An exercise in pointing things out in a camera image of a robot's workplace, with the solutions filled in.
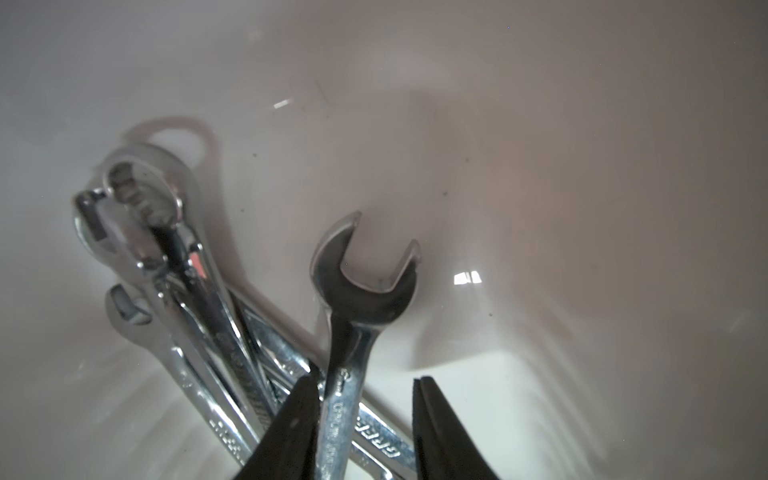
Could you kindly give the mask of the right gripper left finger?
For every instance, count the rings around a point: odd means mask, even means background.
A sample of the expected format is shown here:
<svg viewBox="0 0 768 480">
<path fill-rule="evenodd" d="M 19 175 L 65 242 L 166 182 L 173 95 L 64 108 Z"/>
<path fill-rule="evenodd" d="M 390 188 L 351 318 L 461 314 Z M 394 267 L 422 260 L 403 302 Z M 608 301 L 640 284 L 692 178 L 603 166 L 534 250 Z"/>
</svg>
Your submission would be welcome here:
<svg viewBox="0 0 768 480">
<path fill-rule="evenodd" d="M 313 479 L 320 407 L 315 378 L 301 377 L 235 479 Z"/>
</svg>

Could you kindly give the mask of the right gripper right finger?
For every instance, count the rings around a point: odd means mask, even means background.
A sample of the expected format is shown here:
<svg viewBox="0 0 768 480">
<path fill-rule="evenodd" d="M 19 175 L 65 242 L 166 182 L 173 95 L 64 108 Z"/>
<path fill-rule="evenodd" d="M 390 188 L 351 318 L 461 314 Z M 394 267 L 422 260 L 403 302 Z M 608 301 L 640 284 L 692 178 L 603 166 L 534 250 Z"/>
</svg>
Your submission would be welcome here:
<svg viewBox="0 0 768 480">
<path fill-rule="evenodd" d="M 412 430 L 418 479 L 498 479 L 433 377 L 413 382 Z"/>
</svg>

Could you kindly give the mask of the silver double open-end wrench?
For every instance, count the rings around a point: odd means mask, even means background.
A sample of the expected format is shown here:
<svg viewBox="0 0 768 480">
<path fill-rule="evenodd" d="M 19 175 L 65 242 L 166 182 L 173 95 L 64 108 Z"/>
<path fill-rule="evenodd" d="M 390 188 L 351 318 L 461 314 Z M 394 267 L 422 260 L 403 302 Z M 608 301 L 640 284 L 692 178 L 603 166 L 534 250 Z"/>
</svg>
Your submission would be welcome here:
<svg viewBox="0 0 768 480">
<path fill-rule="evenodd" d="M 387 284 L 368 286 L 345 273 L 345 255 L 361 219 L 362 212 L 354 211 L 333 224 L 319 241 L 310 263 L 310 278 L 330 330 L 316 441 L 317 479 L 345 476 L 373 346 L 403 315 L 417 291 L 421 249 L 416 240 L 408 244 Z"/>
</svg>

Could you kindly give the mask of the white plastic storage box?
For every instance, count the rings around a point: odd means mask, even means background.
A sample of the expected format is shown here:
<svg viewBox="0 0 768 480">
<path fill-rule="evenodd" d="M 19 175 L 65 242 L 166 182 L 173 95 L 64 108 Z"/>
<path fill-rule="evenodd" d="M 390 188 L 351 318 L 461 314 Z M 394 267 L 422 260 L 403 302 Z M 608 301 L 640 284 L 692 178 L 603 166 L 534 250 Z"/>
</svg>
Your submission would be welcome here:
<svg viewBox="0 0 768 480">
<path fill-rule="evenodd" d="M 323 233 L 372 280 L 419 241 L 368 389 L 408 425 L 433 376 L 501 478 L 766 477 L 765 2 L 3 2 L 5 479 L 236 472 L 72 225 L 127 141 L 317 353 Z"/>
</svg>

